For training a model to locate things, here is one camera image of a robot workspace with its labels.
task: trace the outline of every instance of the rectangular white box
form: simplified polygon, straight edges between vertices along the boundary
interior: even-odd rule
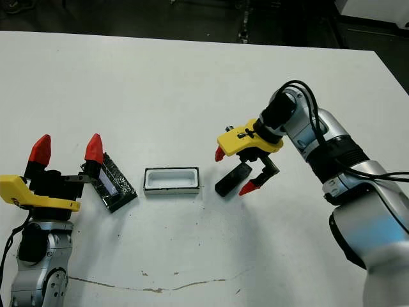
[[[145,194],[197,194],[199,168],[146,168]]]

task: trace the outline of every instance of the white tabletop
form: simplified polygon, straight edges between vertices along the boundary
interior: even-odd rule
[[[362,304],[366,272],[337,246],[333,207],[288,140],[271,155],[281,172],[262,189],[226,199],[214,192],[238,164],[214,162],[217,136],[257,117],[290,79],[310,85],[372,159],[409,168],[409,98],[374,52],[0,33],[0,173],[23,174],[48,133],[50,167],[74,174],[98,132],[139,195],[110,214],[84,188],[66,307]],[[201,192],[145,197],[144,169],[173,166],[198,166]],[[252,166],[255,177],[261,166]],[[0,216],[3,246],[26,212],[1,201]],[[5,303],[17,245],[6,260]]]

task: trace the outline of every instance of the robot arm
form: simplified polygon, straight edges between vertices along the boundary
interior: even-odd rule
[[[34,145],[24,177],[0,176],[2,199],[30,211],[26,222],[16,228],[16,232],[22,230],[22,240],[17,253],[19,271],[12,284],[12,307],[63,305],[72,252],[73,224],[69,219],[72,212],[80,209],[76,199],[81,197],[84,184],[98,178],[103,163],[102,142],[95,134],[87,146],[84,173],[63,176],[59,171],[46,170],[50,142],[50,136],[45,135]],[[12,236],[4,251],[2,275]]]
[[[287,135],[310,164],[326,200],[337,206],[329,221],[334,238],[347,259],[367,271],[364,306],[408,306],[409,199],[314,99],[306,84],[290,81],[273,94],[249,131],[278,147]],[[229,133],[218,138],[219,156],[221,150],[240,155],[261,148],[250,136],[243,148],[237,132],[225,142]],[[273,152],[266,144],[263,151]]]

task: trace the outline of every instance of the screw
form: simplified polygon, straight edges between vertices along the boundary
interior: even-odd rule
[[[12,201],[14,202],[14,204],[15,204],[16,206],[19,206],[19,205],[20,205],[20,202],[19,202],[16,198],[12,198]]]

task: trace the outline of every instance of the electronic component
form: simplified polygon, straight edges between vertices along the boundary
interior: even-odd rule
[[[135,189],[107,153],[104,153],[98,180],[92,182],[92,185],[111,213],[137,197]]]

